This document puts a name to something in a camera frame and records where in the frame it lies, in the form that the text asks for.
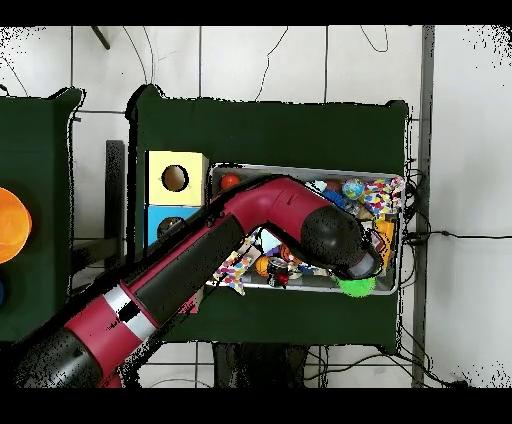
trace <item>dark green tablecloth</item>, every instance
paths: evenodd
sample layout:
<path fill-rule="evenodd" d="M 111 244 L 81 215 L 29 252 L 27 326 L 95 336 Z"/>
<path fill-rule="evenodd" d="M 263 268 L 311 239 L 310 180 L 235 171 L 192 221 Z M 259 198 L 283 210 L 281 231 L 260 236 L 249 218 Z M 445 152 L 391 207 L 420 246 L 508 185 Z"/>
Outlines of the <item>dark green tablecloth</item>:
<path fill-rule="evenodd" d="M 236 162 L 403 175 L 407 105 L 294 105 L 163 98 L 141 87 L 128 105 L 136 146 L 136 245 L 142 246 L 144 152 L 201 152 Z M 165 338 L 168 341 L 365 344 L 395 349 L 397 294 L 342 294 L 219 288 Z"/>
<path fill-rule="evenodd" d="M 0 341 L 14 341 L 66 301 L 70 264 L 67 133 L 82 92 L 48 99 L 0 97 L 0 187 L 15 193 L 32 217 L 32 233 L 14 259 L 0 264 L 8 290 L 0 306 Z"/>

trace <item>white wall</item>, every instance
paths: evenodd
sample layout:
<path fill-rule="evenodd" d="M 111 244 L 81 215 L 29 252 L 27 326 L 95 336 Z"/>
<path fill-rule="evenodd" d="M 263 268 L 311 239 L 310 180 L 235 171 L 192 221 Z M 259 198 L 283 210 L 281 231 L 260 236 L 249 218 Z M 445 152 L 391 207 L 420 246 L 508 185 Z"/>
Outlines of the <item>white wall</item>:
<path fill-rule="evenodd" d="M 506 46 L 486 34 L 473 27 L 435 28 L 435 230 L 512 234 L 511 59 L 503 54 Z M 512 240 L 431 237 L 426 347 L 440 377 L 465 373 L 476 385 L 492 386 L 493 377 L 496 385 L 512 384 L 499 377 L 500 371 L 512 377 L 511 255 Z"/>

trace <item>silver band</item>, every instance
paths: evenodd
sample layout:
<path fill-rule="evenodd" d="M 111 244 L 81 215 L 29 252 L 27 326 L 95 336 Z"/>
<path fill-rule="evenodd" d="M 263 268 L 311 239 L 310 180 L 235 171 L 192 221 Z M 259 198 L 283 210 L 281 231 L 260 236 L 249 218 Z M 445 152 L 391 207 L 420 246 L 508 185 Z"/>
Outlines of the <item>silver band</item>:
<path fill-rule="evenodd" d="M 119 285 L 105 293 L 103 297 L 118 317 L 121 309 L 123 309 L 131 301 L 131 299 L 124 292 L 124 290 L 119 287 Z M 151 324 L 151 321 L 149 321 L 146 315 L 144 315 L 142 312 L 137 313 L 137 315 L 135 315 L 133 318 L 130 318 L 130 320 L 123 322 L 128 327 L 128 329 L 141 341 L 146 340 L 151 334 L 153 334 L 154 331 L 156 331 L 156 327 Z"/>

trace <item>metal tray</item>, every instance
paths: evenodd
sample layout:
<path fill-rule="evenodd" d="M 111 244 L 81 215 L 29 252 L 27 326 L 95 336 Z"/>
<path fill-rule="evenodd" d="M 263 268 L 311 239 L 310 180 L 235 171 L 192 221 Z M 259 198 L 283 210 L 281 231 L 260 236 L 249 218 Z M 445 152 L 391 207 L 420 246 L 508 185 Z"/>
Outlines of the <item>metal tray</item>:
<path fill-rule="evenodd" d="M 265 165 L 226 165 L 226 164 L 213 164 L 209 171 L 209 181 L 211 183 L 212 196 L 216 196 L 220 191 L 220 180 L 225 174 L 236 174 L 241 180 L 254 177 L 262 174 L 282 174 L 290 175 L 301 181 L 308 182 L 314 180 L 347 180 L 349 178 L 358 177 L 362 181 L 372 182 L 379 178 L 394 178 L 397 175 L 392 174 L 377 174 L 370 172 L 354 172 L 354 171 L 336 171 L 325 169 L 309 169 L 309 168 L 291 168 L 279 166 L 265 166 Z M 402 191 L 402 204 L 405 204 L 405 190 Z M 377 277 L 377 284 L 372 295 L 391 295 L 393 294 L 399 284 L 400 279 L 400 261 L 402 256 L 402 233 L 403 233 L 403 211 L 401 210 L 396 217 L 395 222 L 395 243 L 396 250 L 394 251 L 394 258 L 390 262 L 387 273 L 385 276 L 379 275 Z M 249 269 L 241 278 L 244 287 L 260 288 L 279 290 L 278 288 L 270 287 L 266 279 L 259 276 L 252 269 Z M 301 290 L 312 292 L 325 292 L 325 293 L 341 293 L 340 288 L 329 277 L 302 275 L 301 277 L 290 280 L 286 290 Z"/>

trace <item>yellow cube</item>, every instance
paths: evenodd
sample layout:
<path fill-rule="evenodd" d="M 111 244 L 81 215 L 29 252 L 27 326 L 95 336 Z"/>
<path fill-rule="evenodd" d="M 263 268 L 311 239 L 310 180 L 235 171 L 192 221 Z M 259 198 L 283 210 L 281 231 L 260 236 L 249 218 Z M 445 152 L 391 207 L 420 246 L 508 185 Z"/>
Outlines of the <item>yellow cube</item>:
<path fill-rule="evenodd" d="M 202 206 L 208 159 L 201 153 L 149 151 L 149 203 Z"/>

